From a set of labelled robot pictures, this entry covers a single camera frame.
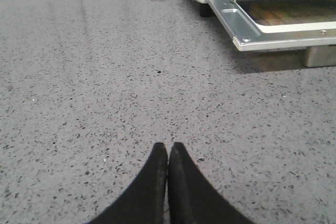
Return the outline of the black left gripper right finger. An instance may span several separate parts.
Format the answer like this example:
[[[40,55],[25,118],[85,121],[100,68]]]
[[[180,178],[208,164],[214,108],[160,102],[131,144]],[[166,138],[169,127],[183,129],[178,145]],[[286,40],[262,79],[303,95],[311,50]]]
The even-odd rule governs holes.
[[[252,223],[208,182],[183,143],[172,146],[167,185],[171,223]]]

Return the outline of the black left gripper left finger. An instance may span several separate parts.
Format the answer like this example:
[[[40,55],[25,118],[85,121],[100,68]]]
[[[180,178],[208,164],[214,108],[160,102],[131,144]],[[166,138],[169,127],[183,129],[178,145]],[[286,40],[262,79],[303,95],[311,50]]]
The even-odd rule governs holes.
[[[155,143],[128,188],[90,223],[163,223],[167,177],[167,151]]]

